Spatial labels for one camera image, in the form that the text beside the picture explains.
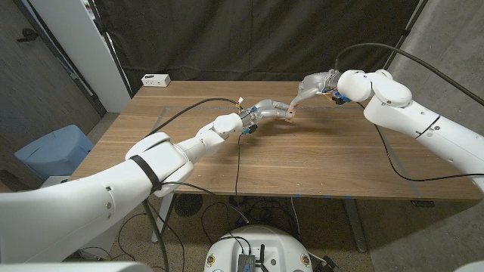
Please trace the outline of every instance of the black stripe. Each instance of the black stripe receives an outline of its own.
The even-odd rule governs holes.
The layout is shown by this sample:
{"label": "black stripe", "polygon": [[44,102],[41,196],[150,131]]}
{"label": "black stripe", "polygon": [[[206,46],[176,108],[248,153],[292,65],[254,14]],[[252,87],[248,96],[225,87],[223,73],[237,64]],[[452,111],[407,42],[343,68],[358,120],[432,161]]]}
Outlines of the black stripe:
{"label": "black stripe", "polygon": [[141,170],[143,170],[143,172],[148,176],[148,178],[151,181],[151,184],[153,185],[153,187],[152,187],[153,189],[155,187],[158,187],[158,185],[160,185],[160,180],[158,180],[157,175],[154,173],[153,169],[147,164],[147,162],[144,161],[143,158],[141,158],[138,155],[134,155],[129,159],[132,159],[133,161],[135,161],[136,164],[139,165]]}
{"label": "black stripe", "polygon": [[429,125],[429,127],[428,127],[428,128],[425,128],[425,130],[424,130],[422,133],[420,133],[420,135],[418,135],[418,136],[417,136],[415,139],[418,139],[420,136],[422,136],[422,134],[423,134],[423,133],[425,133],[425,131],[428,131],[428,130],[429,130],[429,128],[433,126],[433,124],[435,124],[435,123],[437,123],[437,121],[439,121],[439,119],[440,119],[440,116],[439,116],[439,117],[437,117],[437,119],[435,119],[435,120],[432,122],[432,124],[430,124],[430,125]]}

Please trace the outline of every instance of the white box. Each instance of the white box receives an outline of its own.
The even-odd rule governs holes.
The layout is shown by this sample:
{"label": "white box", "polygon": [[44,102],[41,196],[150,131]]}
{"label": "white box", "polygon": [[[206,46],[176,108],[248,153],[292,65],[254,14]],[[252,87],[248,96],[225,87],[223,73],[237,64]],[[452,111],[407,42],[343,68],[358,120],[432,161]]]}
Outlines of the white box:
{"label": "white box", "polygon": [[171,80],[168,74],[146,74],[141,81],[147,87],[166,87]]}

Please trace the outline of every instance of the blue chair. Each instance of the blue chair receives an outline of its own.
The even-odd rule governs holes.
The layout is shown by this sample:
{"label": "blue chair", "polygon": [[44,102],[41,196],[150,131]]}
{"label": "blue chair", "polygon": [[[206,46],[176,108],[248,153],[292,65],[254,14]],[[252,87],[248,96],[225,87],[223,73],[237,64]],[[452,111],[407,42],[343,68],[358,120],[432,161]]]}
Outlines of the blue chair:
{"label": "blue chair", "polygon": [[77,126],[68,125],[27,144],[14,155],[46,180],[50,176],[74,173],[93,147]]}

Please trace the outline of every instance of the black curtain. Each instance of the black curtain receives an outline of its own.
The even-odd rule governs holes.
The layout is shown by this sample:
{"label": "black curtain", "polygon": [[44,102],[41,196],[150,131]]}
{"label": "black curtain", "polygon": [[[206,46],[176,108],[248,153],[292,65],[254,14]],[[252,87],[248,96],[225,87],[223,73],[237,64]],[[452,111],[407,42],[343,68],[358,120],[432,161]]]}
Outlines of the black curtain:
{"label": "black curtain", "polygon": [[[146,73],[173,80],[287,80],[329,70],[359,42],[396,45],[418,0],[96,0],[133,91]],[[382,49],[340,67],[373,71]]]}

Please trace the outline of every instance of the table leg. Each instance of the table leg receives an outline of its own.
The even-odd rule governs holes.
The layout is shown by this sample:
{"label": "table leg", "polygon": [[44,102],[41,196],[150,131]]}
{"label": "table leg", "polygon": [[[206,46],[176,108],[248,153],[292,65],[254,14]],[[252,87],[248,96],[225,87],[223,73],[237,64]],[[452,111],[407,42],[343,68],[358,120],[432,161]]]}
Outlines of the table leg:
{"label": "table leg", "polygon": [[[173,200],[172,193],[167,194],[161,200],[161,207],[160,207],[160,210],[158,211],[158,214],[161,216],[161,218],[163,218],[163,220],[166,220],[166,216],[168,215],[170,207],[172,206],[172,200]],[[157,227],[160,233],[163,233],[163,228],[165,227],[165,224],[158,217],[157,217]],[[154,232],[153,232],[153,235],[151,236],[151,241],[153,243],[156,243],[158,241],[157,235]]]}
{"label": "table leg", "polygon": [[356,207],[356,201],[354,199],[343,199],[343,204],[348,215],[353,237],[355,238],[356,249],[361,253],[366,252],[368,247],[366,245],[363,227],[361,226],[358,208]]}

